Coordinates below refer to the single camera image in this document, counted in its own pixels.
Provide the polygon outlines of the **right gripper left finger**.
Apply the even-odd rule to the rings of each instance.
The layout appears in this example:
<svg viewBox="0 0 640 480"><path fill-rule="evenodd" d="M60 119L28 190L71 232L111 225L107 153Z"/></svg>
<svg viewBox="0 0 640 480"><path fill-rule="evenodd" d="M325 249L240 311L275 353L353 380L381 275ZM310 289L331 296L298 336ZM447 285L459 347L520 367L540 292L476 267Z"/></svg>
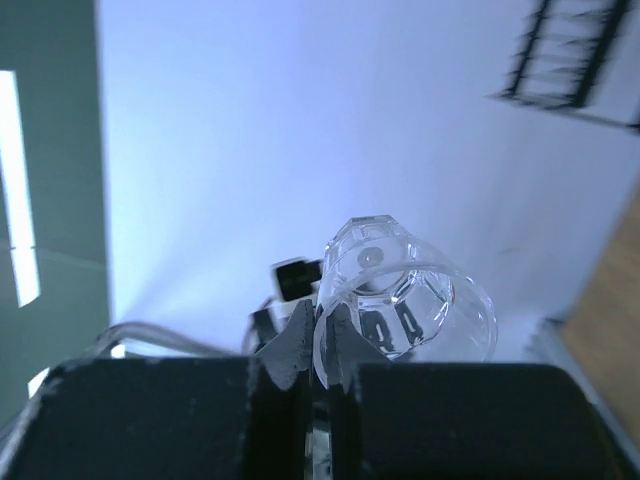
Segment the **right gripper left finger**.
<svg viewBox="0 0 640 480"><path fill-rule="evenodd" d="M255 358L53 368L1 454L5 479L301 479L295 390Z"/></svg>

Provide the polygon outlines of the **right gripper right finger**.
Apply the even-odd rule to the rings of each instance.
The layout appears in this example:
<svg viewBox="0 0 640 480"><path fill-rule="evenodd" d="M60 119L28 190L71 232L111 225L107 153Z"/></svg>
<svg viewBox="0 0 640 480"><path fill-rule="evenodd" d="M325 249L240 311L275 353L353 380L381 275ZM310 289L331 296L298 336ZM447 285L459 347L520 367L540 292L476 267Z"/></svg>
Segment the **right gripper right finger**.
<svg viewBox="0 0 640 480"><path fill-rule="evenodd" d="M565 371L541 364L361 364L333 388L336 479L636 479Z"/></svg>

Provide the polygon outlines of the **small clear cup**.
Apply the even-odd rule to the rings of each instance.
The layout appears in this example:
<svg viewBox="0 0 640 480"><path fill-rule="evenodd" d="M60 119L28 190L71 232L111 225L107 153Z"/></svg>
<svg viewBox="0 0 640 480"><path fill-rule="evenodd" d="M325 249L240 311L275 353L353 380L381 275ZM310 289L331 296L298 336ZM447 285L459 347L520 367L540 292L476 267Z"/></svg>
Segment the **small clear cup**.
<svg viewBox="0 0 640 480"><path fill-rule="evenodd" d="M355 362L485 362L498 340L486 291L390 215L349 219L325 247L313 364L324 388Z"/></svg>

